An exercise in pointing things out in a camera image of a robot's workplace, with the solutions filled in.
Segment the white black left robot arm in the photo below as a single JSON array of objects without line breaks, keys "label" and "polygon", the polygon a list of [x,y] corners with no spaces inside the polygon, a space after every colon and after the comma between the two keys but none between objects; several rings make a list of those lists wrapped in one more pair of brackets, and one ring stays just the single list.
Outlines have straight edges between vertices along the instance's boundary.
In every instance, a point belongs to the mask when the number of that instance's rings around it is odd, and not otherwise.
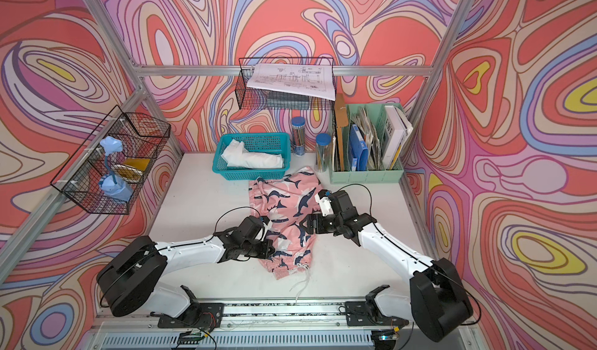
[{"label": "white black left robot arm", "polygon": [[165,283],[164,275],[200,264],[221,264],[239,257],[266,260],[273,256],[273,241],[265,237],[271,221],[248,216],[239,226],[205,238],[184,242],[155,242],[140,236],[127,245],[96,277],[100,302],[113,316],[138,310],[177,318],[197,303],[184,286]]}]

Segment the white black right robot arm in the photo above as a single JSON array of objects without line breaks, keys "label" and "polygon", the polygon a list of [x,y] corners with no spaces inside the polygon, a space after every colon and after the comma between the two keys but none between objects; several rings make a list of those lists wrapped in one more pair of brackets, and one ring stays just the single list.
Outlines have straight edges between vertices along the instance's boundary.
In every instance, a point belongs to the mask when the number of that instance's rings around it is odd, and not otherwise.
[{"label": "white black right robot arm", "polygon": [[408,247],[372,215],[360,213],[344,190],[321,190],[315,199],[319,211],[300,223],[306,233],[343,236],[374,253],[409,285],[406,296],[388,285],[378,286],[365,296],[362,309],[345,310],[348,317],[373,325],[407,321],[433,342],[441,342],[472,317],[469,294],[451,261],[434,260]]}]

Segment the pink shark print shorts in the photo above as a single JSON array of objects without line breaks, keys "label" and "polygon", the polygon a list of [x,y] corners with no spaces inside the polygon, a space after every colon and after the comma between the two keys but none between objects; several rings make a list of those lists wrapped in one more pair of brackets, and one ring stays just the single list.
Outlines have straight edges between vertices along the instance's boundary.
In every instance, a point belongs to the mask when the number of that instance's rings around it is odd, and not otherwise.
[{"label": "pink shark print shorts", "polygon": [[310,268],[317,238],[306,233],[300,222],[320,209],[315,196],[321,189],[319,177],[309,166],[282,179],[258,178],[249,183],[250,206],[269,218],[266,238],[275,249],[261,264],[277,280]]}]

